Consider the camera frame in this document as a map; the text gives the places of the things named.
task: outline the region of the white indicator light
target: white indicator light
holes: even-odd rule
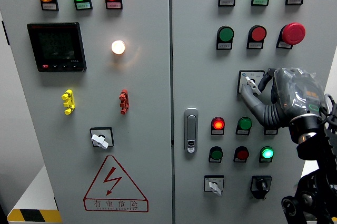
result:
[[[116,40],[111,45],[111,50],[115,54],[122,54],[125,51],[125,43],[121,40]]]

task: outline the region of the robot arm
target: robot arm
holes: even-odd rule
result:
[[[262,126],[288,127],[299,158],[317,160],[319,166],[300,179],[295,197],[282,199],[287,222],[306,223],[305,211],[315,215],[318,223],[331,224],[331,216],[337,216],[337,105],[330,96],[333,109],[328,113],[322,87],[301,69],[270,68],[258,89],[264,91],[271,79],[272,105],[263,104],[248,85],[242,85],[244,103]]]

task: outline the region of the gray metal panel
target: gray metal panel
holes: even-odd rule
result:
[[[47,12],[39,0],[0,0],[63,222],[171,223],[169,0],[123,0],[122,11],[106,10],[104,0],[92,0],[92,11],[76,11],[73,0],[58,4],[59,12]],[[87,71],[39,73],[26,28],[32,22],[79,22]],[[126,51],[113,57],[111,43],[117,39]],[[69,116],[61,100],[67,89],[76,101]],[[125,116],[118,99],[122,89],[130,96]],[[112,127],[115,146],[92,147],[91,127]],[[107,155],[147,197],[148,213],[84,210],[84,195]],[[129,191],[126,197],[132,197]]]
[[[316,72],[325,86],[336,48],[337,0],[304,0],[302,6],[285,6],[270,0],[269,6],[251,7],[251,0],[236,0],[235,7],[218,7],[217,0],[172,0],[175,205],[176,223],[286,223],[281,199],[294,195],[304,162],[288,129],[264,136],[263,128],[236,94],[239,70],[269,67],[302,67]],[[276,49],[281,28],[291,22],[306,27],[306,37],[292,50]],[[224,25],[234,29],[233,49],[216,51],[216,33]],[[247,35],[254,25],[267,30],[263,50],[247,50]],[[262,98],[270,103],[271,86]],[[198,151],[184,151],[184,111],[199,111]],[[225,119],[225,135],[211,136],[211,120]],[[237,121],[249,116],[249,136],[235,134]],[[259,163],[263,146],[272,146],[271,164]],[[220,146],[221,164],[208,163],[211,147]],[[233,163],[236,147],[246,146],[247,163]],[[223,196],[203,191],[204,175],[224,175]],[[265,200],[252,198],[251,178],[272,176]]]

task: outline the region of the yellow black hazard stripe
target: yellow black hazard stripe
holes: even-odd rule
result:
[[[58,210],[13,209],[8,215],[7,220],[62,223]]]

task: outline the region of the white wall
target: white wall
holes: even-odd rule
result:
[[[8,214],[44,163],[2,25],[0,73],[0,204]]]

